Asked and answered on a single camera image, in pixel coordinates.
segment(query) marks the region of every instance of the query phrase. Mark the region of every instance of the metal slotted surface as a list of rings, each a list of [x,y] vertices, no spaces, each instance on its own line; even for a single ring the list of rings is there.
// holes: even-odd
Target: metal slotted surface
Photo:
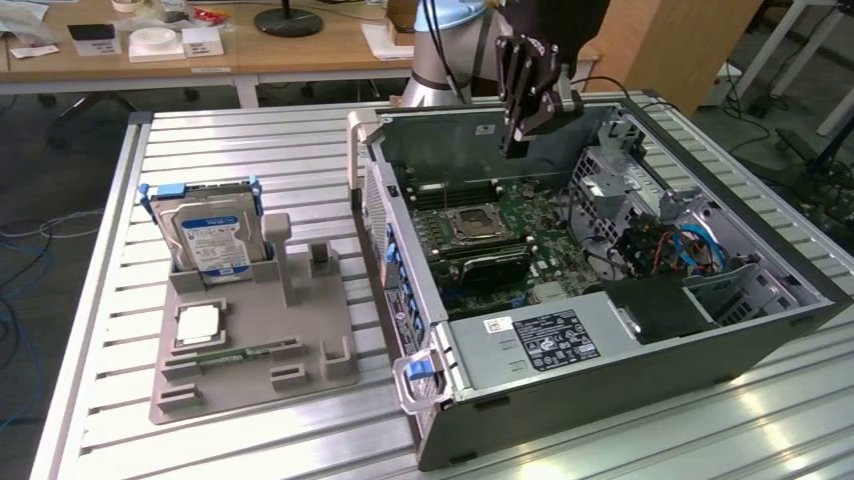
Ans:
[[[650,100],[638,95],[635,101]],[[116,177],[128,193],[110,212],[116,226],[103,234],[115,243],[106,243],[106,269],[87,280],[87,290],[100,295],[82,299],[83,306],[94,302],[95,312],[78,316],[75,329],[86,334],[72,333],[70,351],[76,345],[80,355],[67,354],[59,383],[71,386],[53,400],[33,478],[769,479],[806,473],[853,478],[851,310],[726,385],[451,469],[415,470],[346,187],[344,118],[354,108],[379,105],[159,114],[151,126],[130,131],[128,170]],[[653,117],[853,293],[851,258],[678,114],[662,110]],[[647,149],[659,175],[674,186],[690,185],[667,155],[651,143]],[[340,253],[362,381],[155,426],[147,412],[168,251],[148,215],[132,204],[132,191],[140,182],[216,182],[247,175],[262,179],[267,210],[291,214],[288,249],[326,238]],[[52,442],[51,433],[67,433],[64,442]]]

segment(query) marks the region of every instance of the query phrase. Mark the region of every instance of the blue hard drive label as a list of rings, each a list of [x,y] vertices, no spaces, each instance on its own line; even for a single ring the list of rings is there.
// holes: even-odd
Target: blue hard drive label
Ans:
[[[190,254],[199,271],[228,277],[250,268],[246,243],[238,238],[240,220],[235,216],[196,218],[182,222]]]

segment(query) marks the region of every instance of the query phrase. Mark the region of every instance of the desk lamp base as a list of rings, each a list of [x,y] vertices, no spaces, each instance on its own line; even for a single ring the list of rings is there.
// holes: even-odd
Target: desk lamp base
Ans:
[[[306,10],[290,9],[288,18],[282,8],[264,10],[255,15],[258,29],[276,37],[307,37],[323,29],[323,19]]]

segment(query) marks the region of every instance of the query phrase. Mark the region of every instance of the red cable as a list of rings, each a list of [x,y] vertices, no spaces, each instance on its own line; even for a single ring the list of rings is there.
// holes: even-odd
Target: red cable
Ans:
[[[665,240],[673,235],[673,232],[666,232],[658,241],[658,249],[655,250],[655,259],[653,260],[653,275],[658,271],[658,264],[662,258],[662,247],[665,246]]]

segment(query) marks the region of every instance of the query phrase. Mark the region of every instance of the wooden cabinet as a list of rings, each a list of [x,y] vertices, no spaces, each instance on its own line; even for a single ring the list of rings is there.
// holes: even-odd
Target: wooden cabinet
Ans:
[[[653,89],[690,115],[699,105],[762,0],[611,0],[594,75]],[[586,91],[613,91],[605,81]]]

